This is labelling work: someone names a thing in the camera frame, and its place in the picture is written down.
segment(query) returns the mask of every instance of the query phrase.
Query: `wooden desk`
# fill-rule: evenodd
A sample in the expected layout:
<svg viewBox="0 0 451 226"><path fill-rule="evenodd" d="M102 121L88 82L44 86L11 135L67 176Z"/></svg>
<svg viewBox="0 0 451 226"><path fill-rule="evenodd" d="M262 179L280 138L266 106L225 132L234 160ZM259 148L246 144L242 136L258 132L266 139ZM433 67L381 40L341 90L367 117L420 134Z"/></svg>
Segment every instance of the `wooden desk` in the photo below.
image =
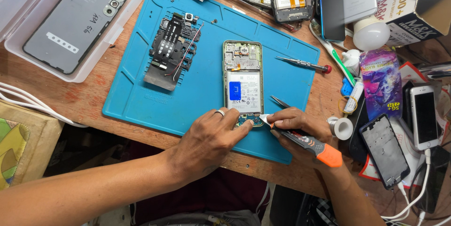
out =
<svg viewBox="0 0 451 226"><path fill-rule="evenodd" d="M273 20L264 18L246 9L240 3L231 2L231 0L216 1L228 6L234 5L244 10L247 15L265 22L274 28L290 33L277 25ZM163 149L176 145L179 140L177 136L106 117L101 111L141 7L142 4L125 25L124 31L116 40L116 47L106 51L83 83L64 82L26 60L9 53L5 50L3 43L0 44L0 80L26 90L47 103L59 114L82 124ZM333 71L330 74L323 75L318 71L315 74L306 112L321 121L325 121L325 116L342 116L342 113L337 109L337 101L341 97L340 88L342 86L343 74L323 46L310 33L308 22L304 22L301 30L293 33L293 35L321 49L319 64L329 64L333 67ZM353 49L352 40L348 38L345 46ZM353 166L356 167L356 165L351 165L351 162L352 160L345 159L345 163L350 169ZM285 165L232 152L230 153L229 160L223 167L308 194L319 197L326 196L325 188L315 171L304 168L295 159L293 159L290 165ZM352 171L352 174L364 190L365 195L375 205L378 212L384 215L394 215L394 210L399 212L405 207L405 200L400 192L395 192L396 195L394 196L391 191L385 190L381 183L358 177L358 172L355 171ZM444 186L449 187L449 181L448 183L444 183ZM450 202L451 199L447 195L447 201L442 204L449 204ZM411 224L414 223L414 217L412 217L412 220L410 221Z"/></svg>

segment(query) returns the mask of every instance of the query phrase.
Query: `ring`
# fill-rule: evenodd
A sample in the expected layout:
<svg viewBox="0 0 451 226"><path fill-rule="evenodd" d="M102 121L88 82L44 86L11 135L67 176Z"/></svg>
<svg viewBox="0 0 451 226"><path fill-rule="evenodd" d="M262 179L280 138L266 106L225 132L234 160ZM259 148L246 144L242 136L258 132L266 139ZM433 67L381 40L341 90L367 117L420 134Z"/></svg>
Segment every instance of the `ring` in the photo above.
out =
<svg viewBox="0 0 451 226"><path fill-rule="evenodd" d="M216 111L215 113L217 113L217 112L218 112L218 113L221 113L221 114L222 114L222 116L224 117L225 113L224 113L223 111L221 111L221 110L217 110L217 111Z"/></svg>

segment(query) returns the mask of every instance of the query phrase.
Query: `gray back cover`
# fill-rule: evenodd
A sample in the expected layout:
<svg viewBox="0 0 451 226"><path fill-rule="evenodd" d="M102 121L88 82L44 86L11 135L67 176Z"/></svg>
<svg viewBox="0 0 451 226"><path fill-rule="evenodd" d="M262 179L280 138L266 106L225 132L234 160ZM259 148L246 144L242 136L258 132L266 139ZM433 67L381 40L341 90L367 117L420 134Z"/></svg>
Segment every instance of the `gray back cover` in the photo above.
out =
<svg viewBox="0 0 451 226"><path fill-rule="evenodd" d="M25 53L73 73L126 0L60 0L24 44Z"/></svg>

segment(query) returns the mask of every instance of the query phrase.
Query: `product box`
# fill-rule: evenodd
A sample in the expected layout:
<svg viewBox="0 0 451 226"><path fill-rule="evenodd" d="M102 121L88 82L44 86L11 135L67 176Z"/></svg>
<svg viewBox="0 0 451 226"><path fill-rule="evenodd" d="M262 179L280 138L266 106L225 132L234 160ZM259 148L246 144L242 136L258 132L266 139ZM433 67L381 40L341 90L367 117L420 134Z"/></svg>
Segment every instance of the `product box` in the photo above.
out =
<svg viewBox="0 0 451 226"><path fill-rule="evenodd" d="M53 10L55 5L58 4L59 0L0 0L0 41L5 39L4 46L9 52L26 59L60 79L66 82L81 83L86 79L110 44L116 41L124 29L123 26L138 8L141 1L126 1L76 71L69 75L63 74L40 62L22 49L26 40L30 38L31 34Z"/></svg>
<svg viewBox="0 0 451 226"><path fill-rule="evenodd" d="M391 30L389 46L404 46L448 34L451 0L377 0L375 16Z"/></svg>

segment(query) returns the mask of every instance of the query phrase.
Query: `toothbrush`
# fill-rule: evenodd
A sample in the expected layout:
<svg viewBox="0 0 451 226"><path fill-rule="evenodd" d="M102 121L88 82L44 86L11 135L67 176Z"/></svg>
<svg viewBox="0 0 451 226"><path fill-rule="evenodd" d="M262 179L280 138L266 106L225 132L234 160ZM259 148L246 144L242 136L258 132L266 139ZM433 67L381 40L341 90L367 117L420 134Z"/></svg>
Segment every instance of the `toothbrush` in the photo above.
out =
<svg viewBox="0 0 451 226"><path fill-rule="evenodd" d="M349 80L351 85L354 87L355 80L352 74L349 72L349 70L343 65L343 62L341 62L340 57L338 56L335 49L332 47L332 44L329 41L325 41L321 38L321 26L316 22L315 19L312 19L312 22L308 26L310 28L310 31L312 34L318 39L319 43L321 43L324 48L328 51L330 56L335 60L335 62L338 64L338 67L341 69L341 71L345 74L346 78Z"/></svg>

